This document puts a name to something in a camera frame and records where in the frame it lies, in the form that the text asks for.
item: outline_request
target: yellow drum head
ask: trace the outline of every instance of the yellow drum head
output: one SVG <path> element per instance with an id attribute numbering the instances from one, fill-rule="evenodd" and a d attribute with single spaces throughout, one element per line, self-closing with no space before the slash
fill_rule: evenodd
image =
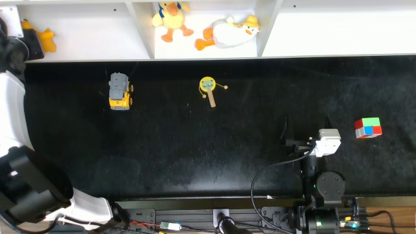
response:
<path id="1" fill-rule="evenodd" d="M 207 92 L 208 88 L 214 90 L 216 86 L 215 80 L 212 77 L 204 77 L 200 81 L 200 88 L 202 91 Z"/>

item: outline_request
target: orange duck beak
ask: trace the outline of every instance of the orange duck beak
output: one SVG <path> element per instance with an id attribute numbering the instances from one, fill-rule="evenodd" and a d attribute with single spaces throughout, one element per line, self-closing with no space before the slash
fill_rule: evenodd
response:
<path id="1" fill-rule="evenodd" d="M 169 12 L 170 15 L 172 15 L 172 16 L 176 16 L 177 15 L 178 8 L 177 8 L 177 5 L 175 3 L 170 3 L 168 5 L 167 10 L 168 10 L 168 12 Z"/>

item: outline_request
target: toy truck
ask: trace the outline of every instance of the toy truck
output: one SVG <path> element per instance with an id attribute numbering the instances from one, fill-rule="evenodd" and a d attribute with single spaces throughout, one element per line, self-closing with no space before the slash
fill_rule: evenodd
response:
<path id="1" fill-rule="evenodd" d="M 110 108 L 112 110 L 126 111 L 133 104 L 133 85 L 128 76 L 121 73 L 113 73 L 110 76 Z"/>

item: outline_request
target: wooden handle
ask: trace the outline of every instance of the wooden handle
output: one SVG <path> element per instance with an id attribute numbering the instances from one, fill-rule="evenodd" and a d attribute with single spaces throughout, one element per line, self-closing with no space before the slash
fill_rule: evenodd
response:
<path id="1" fill-rule="evenodd" d="M 208 93 L 209 104 L 211 104 L 211 107 L 216 107 L 213 91 L 210 88 L 208 88 L 207 93 Z"/>

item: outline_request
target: colorful cube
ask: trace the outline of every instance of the colorful cube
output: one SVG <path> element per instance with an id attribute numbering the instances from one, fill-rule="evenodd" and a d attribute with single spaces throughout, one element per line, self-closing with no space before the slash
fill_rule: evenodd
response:
<path id="1" fill-rule="evenodd" d="M 382 134 L 379 118 L 362 118 L 355 122 L 357 138 L 373 138 Z"/>

